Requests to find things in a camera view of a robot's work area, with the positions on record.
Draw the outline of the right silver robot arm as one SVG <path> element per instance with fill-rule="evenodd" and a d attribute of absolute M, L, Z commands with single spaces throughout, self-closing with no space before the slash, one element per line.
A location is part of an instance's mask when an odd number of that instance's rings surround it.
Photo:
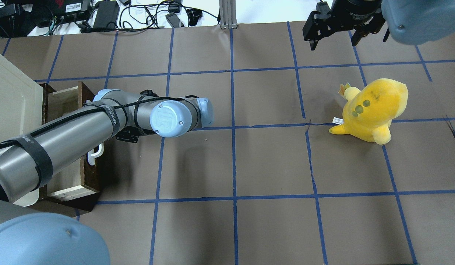
<path fill-rule="evenodd" d="M 353 31 L 353 47 L 387 26 L 388 38 L 405 45 L 437 41 L 455 32 L 455 0 L 334 0 L 317 3 L 303 27 L 303 38 L 315 50 L 323 38 Z"/>

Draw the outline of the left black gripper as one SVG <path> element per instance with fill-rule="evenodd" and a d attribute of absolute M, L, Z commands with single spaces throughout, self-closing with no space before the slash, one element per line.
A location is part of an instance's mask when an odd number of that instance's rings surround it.
<path fill-rule="evenodd" d="M 115 135 L 115 138 L 118 141 L 138 143 L 139 137 L 146 135 L 147 133 L 145 129 L 133 126 L 126 126 Z"/>

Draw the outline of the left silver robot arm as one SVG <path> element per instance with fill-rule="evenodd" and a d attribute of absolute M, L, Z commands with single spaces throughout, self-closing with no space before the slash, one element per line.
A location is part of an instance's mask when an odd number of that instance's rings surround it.
<path fill-rule="evenodd" d="M 126 131 L 179 137 L 214 122 L 208 98 L 103 89 L 82 108 L 0 143 L 0 265 L 109 265 L 102 236 L 76 219 L 15 201 L 92 149 Z"/>

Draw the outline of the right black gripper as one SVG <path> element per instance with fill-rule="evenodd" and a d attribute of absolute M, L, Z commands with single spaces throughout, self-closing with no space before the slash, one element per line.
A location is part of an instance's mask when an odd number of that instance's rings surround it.
<path fill-rule="evenodd" d="M 351 43 L 356 47 L 367 35 L 379 33 L 385 24 L 381 5 L 381 0 L 334 0 L 330 6 L 321 0 L 303 27 L 304 40 L 314 51 L 323 38 L 335 32 L 355 30 Z"/>

